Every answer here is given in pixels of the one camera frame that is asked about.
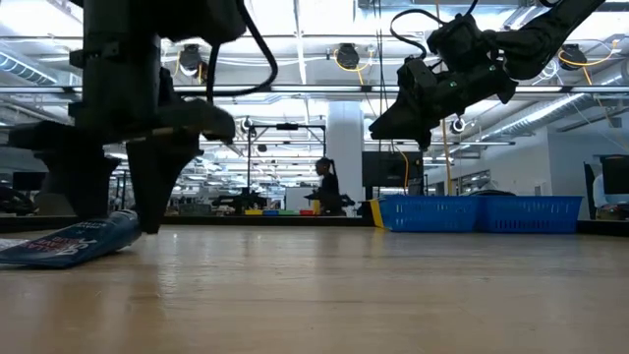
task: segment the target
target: metal frame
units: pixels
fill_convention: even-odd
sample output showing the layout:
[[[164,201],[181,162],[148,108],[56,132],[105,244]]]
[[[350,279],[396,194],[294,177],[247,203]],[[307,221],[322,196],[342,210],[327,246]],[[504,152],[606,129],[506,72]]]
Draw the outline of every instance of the metal frame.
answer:
[[[249,86],[218,85],[214,92],[228,92],[235,89],[248,89]],[[387,92],[399,92],[397,86],[384,87]],[[273,85],[260,92],[276,93],[380,93],[380,86],[363,85]],[[629,93],[629,86],[518,86],[516,93],[553,94],[553,93]],[[78,86],[63,87],[1,87],[0,94],[77,94],[83,88]],[[205,86],[175,86],[175,92],[184,96],[205,96]]]
[[[325,126],[322,125],[311,125],[311,124],[295,124],[297,129],[306,129],[312,136],[317,139],[318,143],[323,145],[323,156],[327,153],[327,134]],[[252,140],[252,131],[255,128],[260,128],[261,131],[257,133],[255,139]],[[247,130],[247,189],[249,190],[252,187],[252,145],[257,142],[259,138],[264,135],[269,129],[277,129],[278,125],[272,124],[252,124]],[[323,131],[323,141],[319,139],[316,134],[313,133],[312,129],[321,129]],[[281,144],[291,144],[291,141],[280,142]]]

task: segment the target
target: fluorescent light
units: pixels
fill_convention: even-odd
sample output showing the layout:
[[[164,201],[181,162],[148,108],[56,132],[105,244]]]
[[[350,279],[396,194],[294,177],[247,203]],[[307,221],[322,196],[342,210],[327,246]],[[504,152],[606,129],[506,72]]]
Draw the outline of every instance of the fluorescent light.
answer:
[[[214,91],[224,92],[239,89],[249,89],[250,87],[242,86],[217,86],[214,87]],[[379,88],[372,87],[372,93],[378,93]],[[299,93],[299,92],[311,92],[311,93],[329,93],[329,92],[348,92],[348,93],[360,93],[363,92],[360,86],[277,86],[271,89],[273,92],[286,92],[286,93]],[[387,92],[397,92],[399,89],[397,86],[386,87]],[[592,87],[530,87],[521,86],[516,87],[516,93],[627,93],[629,92],[629,86],[592,86]],[[55,93],[82,93],[81,87],[1,87],[0,93],[3,94],[18,94],[18,93],[39,93],[39,94],[55,94]],[[175,92],[181,94],[194,94],[199,95],[205,93],[205,87],[202,86],[177,86]]]
[[[125,153],[120,152],[109,152],[111,157],[120,158],[120,159],[129,159],[129,157]]]
[[[554,92],[559,93],[562,87],[516,87],[518,93],[540,93],[540,92]]]
[[[469,148],[469,147],[508,147],[514,146],[515,142],[473,142],[473,143],[465,143],[461,148]]]
[[[321,156],[252,156],[252,161],[262,160],[318,160]]]
[[[274,85],[271,87],[271,90],[273,92],[360,92],[362,89],[360,86]]]
[[[204,177],[204,176],[190,176],[190,175],[186,175],[185,177],[188,178],[189,180],[192,180],[192,181],[204,181],[204,180],[207,179],[207,177]]]

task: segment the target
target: computer monitor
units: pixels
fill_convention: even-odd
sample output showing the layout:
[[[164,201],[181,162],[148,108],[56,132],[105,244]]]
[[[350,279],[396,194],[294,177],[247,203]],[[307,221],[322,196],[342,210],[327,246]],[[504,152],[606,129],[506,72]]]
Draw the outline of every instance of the computer monitor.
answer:
[[[629,194],[629,155],[604,156],[600,163],[605,193]]]
[[[40,191],[46,172],[14,172],[13,189],[16,191]]]
[[[409,160],[408,181],[424,176],[424,155],[404,152]],[[363,152],[363,187],[404,187],[406,161],[400,152]]]

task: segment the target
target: ceiling duct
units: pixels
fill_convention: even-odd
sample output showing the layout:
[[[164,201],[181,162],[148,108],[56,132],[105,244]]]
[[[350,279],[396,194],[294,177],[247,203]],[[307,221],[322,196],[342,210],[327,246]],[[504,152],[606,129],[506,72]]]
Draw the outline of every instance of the ceiling duct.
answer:
[[[629,59],[595,75],[594,85],[629,85]],[[577,109],[583,111],[595,104],[597,102],[593,96],[586,93],[568,94],[555,100],[536,103],[504,119],[501,128],[482,135],[480,139],[484,141],[496,139],[502,135],[530,134],[540,127],[575,113]]]
[[[0,48],[0,70],[14,74],[38,86],[51,86],[57,84],[57,79],[43,73],[28,64],[27,60],[21,60],[16,54],[11,53],[7,48]]]

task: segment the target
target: person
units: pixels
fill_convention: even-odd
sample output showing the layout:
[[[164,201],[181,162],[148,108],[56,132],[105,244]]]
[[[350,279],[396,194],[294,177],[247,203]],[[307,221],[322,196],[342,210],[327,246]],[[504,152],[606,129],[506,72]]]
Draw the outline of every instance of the person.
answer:
[[[314,168],[316,174],[322,177],[320,187],[317,190],[321,214],[330,216],[343,215],[343,203],[338,188],[338,177],[336,177],[334,160],[323,157],[316,162]]]
[[[608,195],[605,193],[602,174],[595,178],[592,186],[597,220],[626,220],[629,218],[629,195]]]

